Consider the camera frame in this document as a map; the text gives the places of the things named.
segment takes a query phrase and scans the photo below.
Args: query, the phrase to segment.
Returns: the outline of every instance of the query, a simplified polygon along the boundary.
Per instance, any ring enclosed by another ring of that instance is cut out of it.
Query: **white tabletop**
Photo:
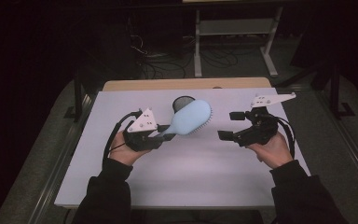
[[[115,124],[139,108],[151,107],[158,124],[170,124],[172,102],[189,95],[207,101],[213,116],[196,133],[176,135],[134,164],[128,179],[131,204],[140,208],[257,207],[273,206],[274,187],[269,168],[253,151],[221,141],[217,131],[238,132],[250,121],[233,121],[229,112],[251,110],[257,94],[277,94],[273,88],[101,91],[77,145],[55,204],[78,207],[91,176],[101,172],[103,150]],[[274,116],[287,119],[282,105],[268,107]],[[127,126],[130,119],[122,124]],[[296,159],[309,170],[296,144]]]

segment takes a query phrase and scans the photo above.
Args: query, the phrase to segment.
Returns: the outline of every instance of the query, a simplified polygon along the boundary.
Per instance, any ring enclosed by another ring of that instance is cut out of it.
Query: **light blue brush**
[[[211,106],[203,100],[195,100],[179,111],[172,118],[170,127],[157,136],[166,133],[186,135],[195,132],[205,126],[212,115]]]

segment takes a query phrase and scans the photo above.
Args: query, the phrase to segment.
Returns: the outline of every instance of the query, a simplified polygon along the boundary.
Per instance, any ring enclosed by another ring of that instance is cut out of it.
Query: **finger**
[[[144,155],[144,154],[149,153],[149,152],[151,152],[151,151],[152,151],[151,149],[149,149],[149,150],[142,150],[142,151],[140,151],[139,153],[140,153],[141,155]]]
[[[260,150],[263,150],[263,147],[258,143],[251,144],[247,146],[247,148],[251,149],[255,153],[259,152]]]
[[[257,155],[257,154],[256,154],[256,156],[257,156],[257,159],[258,159],[260,162],[262,162],[262,160],[261,160],[260,156],[259,156],[259,155]]]

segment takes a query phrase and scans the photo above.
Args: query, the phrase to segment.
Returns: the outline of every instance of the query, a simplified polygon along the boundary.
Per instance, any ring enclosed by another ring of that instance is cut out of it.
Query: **wire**
[[[173,53],[164,53],[160,54],[159,56],[155,55],[151,58],[148,58],[148,56],[145,57],[145,61],[143,62],[144,66],[144,74],[145,77],[152,79],[161,77],[164,78],[165,71],[171,72],[171,71],[181,71],[182,72],[182,78],[186,77],[186,68],[191,63],[193,59],[193,53],[190,54],[190,52],[193,52],[193,50],[187,50],[185,54],[189,54],[188,59],[186,59],[184,65],[183,58],[178,59],[174,57]]]
[[[69,213],[72,211],[72,209],[68,209],[68,211],[66,211],[65,213],[65,217],[63,217],[63,221],[62,221],[62,224],[66,224],[66,221],[69,217]]]
[[[144,73],[144,76],[145,76],[145,79],[149,79],[149,74],[148,74],[148,70],[147,70],[147,66],[145,67],[145,69],[143,69],[143,66],[142,66],[142,72]]]
[[[121,123],[124,122],[124,120],[126,120],[127,118],[131,117],[131,116],[134,116],[136,118],[138,118],[139,116],[142,115],[142,111],[139,110],[139,111],[136,111],[136,112],[130,112],[130,114],[127,114],[126,116],[124,116],[116,125],[115,125],[115,128],[113,129],[113,131],[110,133],[109,135],[109,139],[107,140],[106,142],[106,146],[104,148],[104,151],[103,151],[103,165],[106,161],[106,158],[107,156],[109,155],[109,152],[110,152],[110,149],[111,149],[111,146],[112,146],[112,142],[113,142],[113,139],[115,139],[116,137],[116,134],[118,133],[118,130],[120,129],[121,127]]]
[[[109,152],[115,150],[115,149],[118,148],[118,147],[122,147],[122,146],[124,146],[124,145],[126,145],[126,144],[127,144],[127,143],[125,142],[125,143],[120,144],[120,145],[118,145],[118,146],[116,146],[116,147],[112,147],[112,148],[110,148]]]
[[[141,52],[141,53],[147,55],[147,50],[141,50],[141,49],[136,48],[135,46],[131,46],[131,48],[132,48],[132,49],[136,49],[136,50],[138,50],[139,52]]]
[[[131,35],[131,37],[138,37],[138,39],[141,41],[141,48],[144,47],[144,41],[139,35]]]
[[[220,38],[219,43],[220,45],[218,47],[210,47],[208,49],[207,52],[210,55],[206,54],[205,52],[200,53],[203,61],[205,61],[210,66],[217,68],[229,68],[232,65],[236,65],[239,62],[237,55],[250,54],[259,49],[259,46],[256,46],[245,52],[238,52],[237,49],[224,50],[222,48],[227,47],[224,39]]]
[[[292,155],[292,158],[294,159],[295,158],[295,142],[296,142],[295,130],[293,129],[293,127],[289,123],[289,121],[279,118],[279,117],[274,117],[274,118],[277,119],[278,123],[280,123],[282,125],[284,131],[286,132],[287,140],[289,142],[290,155]]]

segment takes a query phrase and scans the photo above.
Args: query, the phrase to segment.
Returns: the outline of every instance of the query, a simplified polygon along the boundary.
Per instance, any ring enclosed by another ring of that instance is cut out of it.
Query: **wrist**
[[[119,161],[128,166],[132,166],[136,161],[136,159],[130,157],[129,155],[126,155],[126,152],[123,151],[112,151],[109,154],[109,159]]]
[[[287,163],[289,163],[291,161],[293,161],[293,159],[276,161],[275,164],[273,165],[273,167],[271,167],[271,168],[272,169],[280,168],[281,166],[284,166],[285,164],[287,164]]]
[[[132,169],[132,166],[108,159],[103,164],[99,177],[109,182],[125,181],[130,176]]]
[[[286,164],[271,170],[270,172],[276,186],[308,176],[297,160],[289,161]]]

